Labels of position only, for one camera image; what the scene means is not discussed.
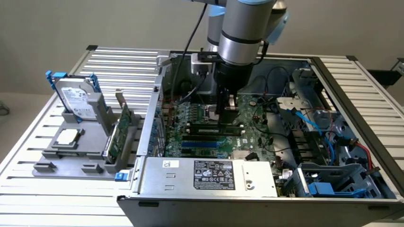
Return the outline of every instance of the red cable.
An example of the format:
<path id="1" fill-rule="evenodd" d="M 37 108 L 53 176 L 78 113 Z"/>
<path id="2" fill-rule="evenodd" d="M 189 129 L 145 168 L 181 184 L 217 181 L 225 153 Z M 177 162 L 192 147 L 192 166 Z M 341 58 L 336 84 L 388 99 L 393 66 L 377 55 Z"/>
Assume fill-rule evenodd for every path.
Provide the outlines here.
<path id="1" fill-rule="evenodd" d="M 368 156 L 368 169 L 370 170 L 370 169 L 372 169 L 372 157 L 370 157 L 370 152 L 368 151 L 368 149 L 365 148 L 365 146 L 361 145 L 360 143 L 357 143 L 356 146 L 358 146 L 360 148 L 362 148 L 362 150 L 364 150 L 365 153 L 366 153 L 366 156 Z"/>

